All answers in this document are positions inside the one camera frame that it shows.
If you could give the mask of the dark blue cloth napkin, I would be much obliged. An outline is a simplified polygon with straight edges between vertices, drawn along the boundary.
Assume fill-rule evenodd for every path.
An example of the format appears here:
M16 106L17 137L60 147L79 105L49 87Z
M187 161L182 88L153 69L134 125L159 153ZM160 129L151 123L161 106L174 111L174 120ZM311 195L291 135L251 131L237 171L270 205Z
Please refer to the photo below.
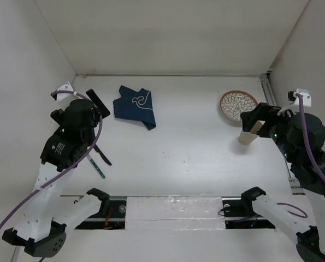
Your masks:
M148 130L156 128L151 91L143 88L135 91L121 85L119 94L121 97L113 101L115 118L139 121Z

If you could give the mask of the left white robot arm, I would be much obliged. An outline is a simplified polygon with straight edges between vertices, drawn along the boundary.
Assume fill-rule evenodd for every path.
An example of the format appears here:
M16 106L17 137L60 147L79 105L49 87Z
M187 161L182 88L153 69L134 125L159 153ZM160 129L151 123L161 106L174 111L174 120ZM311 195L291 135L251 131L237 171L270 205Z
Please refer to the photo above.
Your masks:
M71 94L76 99L66 109L51 113L59 125L48 138L40 156L40 166L33 192L18 204L27 208L17 226L7 229L2 239L23 247L28 255L44 260L54 257L67 235L90 216L104 216L109 211L109 194L90 189L75 204L56 214L56 206L78 164L94 149L102 131L103 119L110 111L94 90L85 95L59 90L51 95Z

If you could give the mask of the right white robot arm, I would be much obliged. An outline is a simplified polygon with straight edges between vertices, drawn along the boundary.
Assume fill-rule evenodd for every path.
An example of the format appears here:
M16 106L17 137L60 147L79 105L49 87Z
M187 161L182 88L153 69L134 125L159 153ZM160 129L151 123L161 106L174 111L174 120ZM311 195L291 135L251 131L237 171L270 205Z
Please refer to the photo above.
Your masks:
M279 114L280 108L259 103L241 113L243 131L249 132L258 121L264 125L257 135L271 138L307 196L316 225L295 218L271 200L259 187L241 194L240 208L246 215L260 215L281 230L296 246L303 261L325 261L325 126L321 120L300 110L298 114Z

